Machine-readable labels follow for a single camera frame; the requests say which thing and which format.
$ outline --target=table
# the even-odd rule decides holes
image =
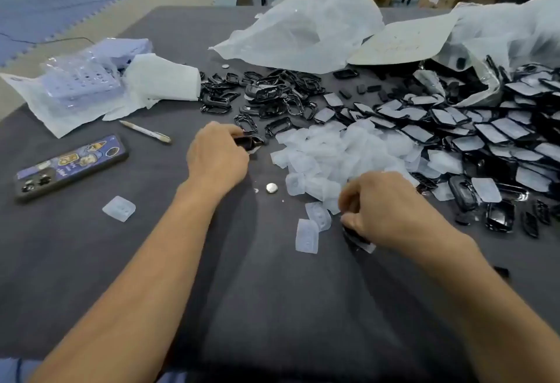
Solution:
[[[264,10],[160,7],[122,36],[148,37],[158,55],[207,75],[266,72],[240,60],[228,61],[225,71],[224,60],[207,50]],[[382,12],[386,23],[438,13]],[[346,86],[353,92],[359,82],[373,83],[374,76],[364,69],[359,80],[323,78],[328,89]],[[390,84],[383,82],[386,88]],[[234,107],[243,102],[238,98]],[[99,120],[56,140],[27,107],[0,123],[6,159],[0,170],[0,355],[44,357],[119,274],[186,178],[185,153],[194,134],[212,119],[233,120],[234,113],[204,115],[199,106],[162,101],[127,118],[170,135],[171,146]],[[257,122],[261,134],[265,124]],[[115,132],[130,148],[128,160],[29,204],[13,202],[17,170]],[[304,204],[314,199],[287,195],[287,172],[269,157],[279,148],[272,140],[258,151],[248,177],[216,211],[169,364],[325,381],[472,380],[460,344],[435,314],[445,307],[444,297],[408,260],[382,249],[356,260],[336,218],[321,233],[317,255],[296,252],[298,219],[306,218]],[[266,192],[269,182],[279,185],[276,194]],[[101,210],[116,195],[137,206],[124,224]],[[452,219],[450,202],[434,205]],[[541,229],[541,240],[530,241],[519,223],[509,235],[481,223],[462,228],[492,264],[509,268],[514,289],[560,330],[558,226]]]

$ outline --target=person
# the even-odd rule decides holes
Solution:
[[[187,153],[189,177],[122,273],[30,378],[151,383],[184,312],[214,210],[248,171],[242,130],[216,122]],[[339,199],[342,223],[422,267],[457,307],[457,330],[484,383],[560,382],[560,339],[398,173],[367,173]]]

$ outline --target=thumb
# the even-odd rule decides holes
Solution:
[[[340,222],[344,227],[354,230],[360,236],[363,236],[362,217],[359,213],[346,212],[340,217]]]

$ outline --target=pen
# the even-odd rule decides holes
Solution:
[[[130,129],[134,129],[134,130],[136,130],[136,131],[138,131],[138,132],[141,132],[142,134],[145,134],[145,135],[147,135],[147,136],[150,136],[150,137],[153,137],[153,138],[157,138],[159,141],[162,141],[162,142],[164,142],[164,143],[171,143],[171,141],[172,141],[171,138],[168,137],[168,136],[166,136],[165,134],[157,133],[157,132],[154,132],[154,131],[150,131],[149,129],[145,129],[145,128],[139,127],[139,126],[134,125],[134,124],[132,124],[132,123],[130,123],[130,122],[127,122],[127,121],[122,121],[122,120],[120,120],[119,122],[120,122],[122,125],[124,125],[125,127],[129,127]]]

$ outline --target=dark gray table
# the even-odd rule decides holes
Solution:
[[[224,75],[224,61],[207,47],[249,26],[261,11],[162,7],[122,36],[150,38],[158,55]],[[386,23],[435,13],[383,12]],[[239,60],[229,64],[228,71],[239,75],[266,72]],[[331,75],[323,82],[328,89],[353,91],[358,83]],[[374,76],[365,69],[359,82],[374,83]],[[368,96],[366,103],[373,102]],[[235,107],[244,101],[238,98]],[[194,134],[212,119],[232,122],[234,116],[216,118],[198,108],[162,101],[128,118],[170,135],[172,146],[102,121],[57,140],[27,107],[0,123],[6,160],[0,170],[0,355],[44,357],[115,279],[186,178],[185,153]],[[258,123],[261,132],[265,124]],[[130,148],[128,160],[27,205],[14,203],[17,170],[115,132]],[[287,195],[286,170],[269,156],[279,148],[273,140],[255,155],[249,176],[216,212],[170,364],[325,380],[469,380],[460,344],[433,312],[445,307],[444,297],[409,261],[381,249],[356,260],[336,219],[321,233],[317,255],[296,252],[298,219],[314,200]],[[269,182],[279,185],[274,195],[264,189]],[[124,224],[101,210],[116,195],[137,206]],[[452,218],[450,202],[435,205]],[[540,241],[524,237],[519,226],[509,235],[491,233],[481,223],[462,230],[494,265],[510,269],[514,289],[559,330],[558,228],[543,229]]]

